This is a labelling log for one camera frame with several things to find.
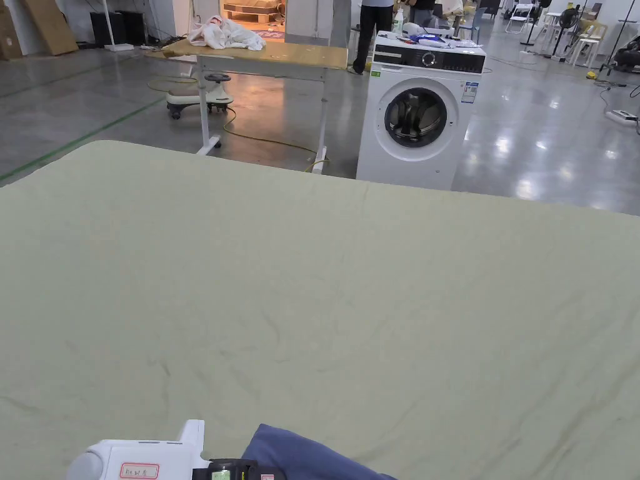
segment bottle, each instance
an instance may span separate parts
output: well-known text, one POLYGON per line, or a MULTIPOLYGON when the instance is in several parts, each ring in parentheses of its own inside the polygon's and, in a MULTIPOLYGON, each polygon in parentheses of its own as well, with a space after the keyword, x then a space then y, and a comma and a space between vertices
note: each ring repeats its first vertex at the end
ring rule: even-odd
POLYGON ((394 17, 394 30, 393 32, 397 35, 402 35, 402 25, 404 22, 404 12, 402 7, 398 8, 396 16, 394 17))

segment washing machine drum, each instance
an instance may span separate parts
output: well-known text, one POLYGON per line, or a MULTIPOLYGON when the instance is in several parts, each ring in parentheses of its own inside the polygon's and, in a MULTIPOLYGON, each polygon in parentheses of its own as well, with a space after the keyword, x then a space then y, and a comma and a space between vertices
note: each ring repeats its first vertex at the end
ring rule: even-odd
POLYGON ((447 108, 435 92, 412 88, 387 106, 387 132, 404 147, 424 147, 434 142, 447 124, 447 108))

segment black speaker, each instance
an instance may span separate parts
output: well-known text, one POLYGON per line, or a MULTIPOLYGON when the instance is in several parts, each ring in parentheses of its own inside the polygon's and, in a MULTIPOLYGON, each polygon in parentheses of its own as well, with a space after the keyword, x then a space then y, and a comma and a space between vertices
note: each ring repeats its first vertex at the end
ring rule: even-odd
MULTIPOLYGON (((116 43, 116 45, 126 44, 127 36, 124 29, 124 16, 121 13, 109 12, 109 21, 111 22, 113 41, 116 43)), ((91 25, 93 27, 95 45, 98 47, 111 45, 111 39, 109 38, 109 29, 107 28, 107 19, 104 16, 104 13, 91 12, 91 25)))
POLYGON ((145 18, 140 12, 128 10, 116 10, 124 20, 124 31, 127 43, 131 45, 144 45, 147 42, 145 35, 145 18))

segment wooden tabletop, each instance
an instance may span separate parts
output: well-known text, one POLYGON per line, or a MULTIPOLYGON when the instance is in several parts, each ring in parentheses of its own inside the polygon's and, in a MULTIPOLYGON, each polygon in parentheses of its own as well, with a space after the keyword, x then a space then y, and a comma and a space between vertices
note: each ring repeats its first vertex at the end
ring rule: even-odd
POLYGON ((206 55, 293 63, 306 67, 331 68, 334 70, 344 70, 347 68, 347 49, 322 47, 318 45, 288 44, 286 42, 267 42, 262 50, 255 52, 248 49, 229 48, 214 50, 210 47, 195 47, 185 39, 167 45, 163 49, 163 53, 167 58, 182 55, 206 55))

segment shoe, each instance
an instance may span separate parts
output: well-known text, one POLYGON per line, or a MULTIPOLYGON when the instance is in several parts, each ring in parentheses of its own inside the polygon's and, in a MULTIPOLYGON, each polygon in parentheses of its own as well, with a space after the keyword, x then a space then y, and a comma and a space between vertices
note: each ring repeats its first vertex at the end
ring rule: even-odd
POLYGON ((362 75, 362 72, 358 73, 355 70, 353 70, 353 66, 349 65, 347 67, 347 72, 349 72, 350 74, 354 74, 354 75, 362 75))

